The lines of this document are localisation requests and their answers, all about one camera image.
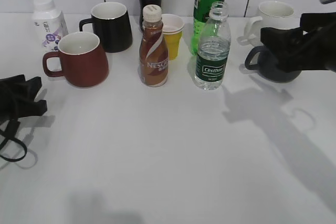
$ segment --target black object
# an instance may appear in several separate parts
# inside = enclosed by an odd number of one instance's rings
[[[143,8],[146,5],[158,5],[161,7],[162,0],[139,0],[140,1],[140,19],[139,19],[139,25],[140,29],[143,31]]]
[[[276,81],[279,77],[277,70],[282,72],[281,77],[284,77],[283,73],[292,74],[289,79],[298,71],[336,72],[336,13],[302,14],[300,27],[291,30],[262,28],[260,40],[269,50],[267,56],[260,54],[261,57],[276,59],[260,59],[260,62],[268,62],[267,65],[264,63],[260,73],[270,80]],[[249,68],[256,68],[250,65],[251,55],[255,55],[256,51],[251,52],[246,60]],[[271,77],[272,71],[277,71],[275,78]]]
[[[83,25],[92,23],[93,32],[98,35],[105,52],[121,52],[133,43],[132,29],[126,6],[116,2],[96,5],[91,11],[91,18],[79,22]]]
[[[0,135],[5,138],[0,143],[0,151],[9,140],[20,145],[24,150],[24,154],[20,158],[8,158],[0,155],[8,162],[21,161],[27,154],[27,146],[15,137],[20,126],[18,119],[28,116],[42,116],[47,111],[46,101],[34,102],[41,87],[40,77],[26,81],[23,74],[0,80],[0,125],[8,121],[6,130],[0,130]]]
[[[259,53],[257,63],[251,65],[252,59]],[[258,70],[265,78],[279,83],[286,83],[294,80],[301,74],[301,71],[286,73],[278,67],[278,59],[265,47],[255,47],[248,54],[245,67],[249,70]]]

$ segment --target black strap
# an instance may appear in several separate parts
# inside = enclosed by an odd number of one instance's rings
[[[17,101],[15,99],[14,94],[11,92],[11,90],[7,87],[6,84],[0,82],[0,90],[8,95],[8,97],[11,99],[12,105],[14,107],[13,115],[11,116],[12,118],[8,122],[6,130],[3,131],[3,130],[0,129],[0,135],[2,135],[5,138],[0,143],[0,151],[6,146],[6,144],[8,143],[9,140],[11,140],[14,143],[20,145],[24,150],[24,154],[20,158],[8,158],[8,157],[5,157],[3,155],[0,155],[0,157],[3,158],[4,160],[8,161],[8,162],[18,162],[18,161],[23,160],[26,157],[27,151],[28,151],[25,143],[15,137],[16,132],[17,132],[19,126],[20,126],[20,122],[18,121],[18,104],[17,104]]]

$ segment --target mug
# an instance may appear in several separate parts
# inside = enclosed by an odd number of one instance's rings
[[[96,5],[91,10],[91,18],[79,22],[79,30],[83,31],[83,25],[89,23],[106,52],[121,52],[133,43],[128,11],[123,4],[104,2]]]
[[[258,7],[257,16],[251,18],[244,29],[244,36],[239,37],[241,45],[252,44],[262,46],[260,30],[264,27],[277,29],[290,29],[288,19],[294,15],[294,9],[286,3],[279,1],[265,1]]]
[[[72,85],[88,88],[100,84],[109,74],[109,63],[100,39],[93,33],[79,31],[63,37],[57,52],[43,56],[43,70],[49,77],[64,76]],[[50,71],[47,60],[59,58],[61,71]]]
[[[254,57],[259,54],[256,64],[251,64]],[[259,73],[266,79],[287,83],[294,80],[301,74],[301,71],[293,71],[286,73],[280,70],[278,66],[278,59],[265,46],[259,46],[252,49],[245,60],[245,68],[248,70],[258,70]]]

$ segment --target white mug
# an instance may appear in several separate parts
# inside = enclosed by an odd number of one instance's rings
[[[279,1],[265,1],[258,7],[257,16],[251,18],[244,30],[244,36],[238,38],[241,45],[262,46],[260,30],[264,27],[291,29],[288,19],[294,15],[294,9]]]

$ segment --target brown mug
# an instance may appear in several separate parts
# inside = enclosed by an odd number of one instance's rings
[[[49,77],[64,76],[72,85],[88,88],[103,82],[109,74],[109,63],[100,39],[93,33],[80,31],[62,38],[58,52],[43,56],[43,70]],[[50,71],[47,60],[59,58],[61,71]]]

